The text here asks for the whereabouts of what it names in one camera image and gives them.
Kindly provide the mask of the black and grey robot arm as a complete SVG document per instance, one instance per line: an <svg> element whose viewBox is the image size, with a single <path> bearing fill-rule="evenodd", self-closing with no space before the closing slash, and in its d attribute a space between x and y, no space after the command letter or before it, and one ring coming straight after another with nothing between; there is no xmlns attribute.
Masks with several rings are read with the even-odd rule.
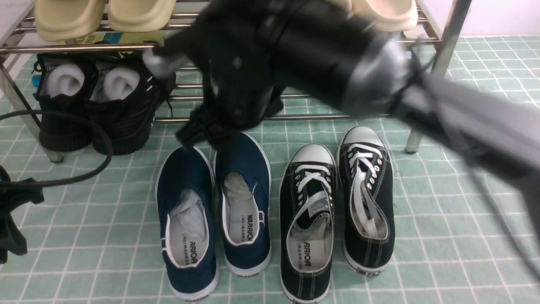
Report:
<svg viewBox="0 0 540 304"><path fill-rule="evenodd" d="M538 111L427 73L373 21L325 0L214 0L143 54L156 77L168 77L185 59L220 89L177 133L185 146L208 140L221 147L229 133L260 124L275 84L355 119L392 116L463 158L514 250L539 277L474 172L484 168L519 190L539 233Z"/></svg>

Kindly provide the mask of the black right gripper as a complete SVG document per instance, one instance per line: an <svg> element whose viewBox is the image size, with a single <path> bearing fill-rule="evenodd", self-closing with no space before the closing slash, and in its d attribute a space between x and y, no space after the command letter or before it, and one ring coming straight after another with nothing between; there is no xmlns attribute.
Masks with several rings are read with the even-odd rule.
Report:
<svg viewBox="0 0 540 304"><path fill-rule="evenodd" d="M226 150L237 131L256 127L283 91L271 48L296 8L294 0L212 0L161 56L183 55L202 73L206 96L175 132L184 147L208 142Z"/></svg>

